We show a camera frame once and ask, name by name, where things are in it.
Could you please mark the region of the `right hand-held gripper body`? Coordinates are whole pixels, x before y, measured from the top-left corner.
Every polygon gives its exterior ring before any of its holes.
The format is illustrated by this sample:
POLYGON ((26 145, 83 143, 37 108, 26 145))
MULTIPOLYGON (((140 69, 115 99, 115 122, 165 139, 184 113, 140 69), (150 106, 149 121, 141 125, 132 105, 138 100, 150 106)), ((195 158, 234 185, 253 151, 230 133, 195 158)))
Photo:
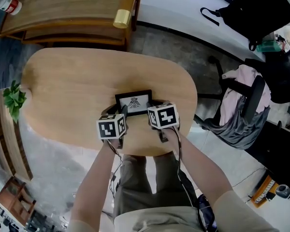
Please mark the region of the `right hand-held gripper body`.
POLYGON ((157 105, 147 108, 148 123, 152 130, 158 132, 162 143, 168 141, 162 129, 180 129, 180 118, 176 105, 172 102, 153 101, 157 105))

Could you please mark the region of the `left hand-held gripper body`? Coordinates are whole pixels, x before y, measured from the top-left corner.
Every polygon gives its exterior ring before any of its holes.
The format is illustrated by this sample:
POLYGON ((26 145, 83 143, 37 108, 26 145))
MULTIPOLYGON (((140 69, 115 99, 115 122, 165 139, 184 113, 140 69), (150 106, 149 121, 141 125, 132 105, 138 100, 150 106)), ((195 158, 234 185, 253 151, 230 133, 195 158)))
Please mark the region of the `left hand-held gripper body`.
POLYGON ((101 115, 96 121, 99 139, 118 139, 118 149, 123 148, 123 137, 127 131, 126 117, 124 114, 101 115))

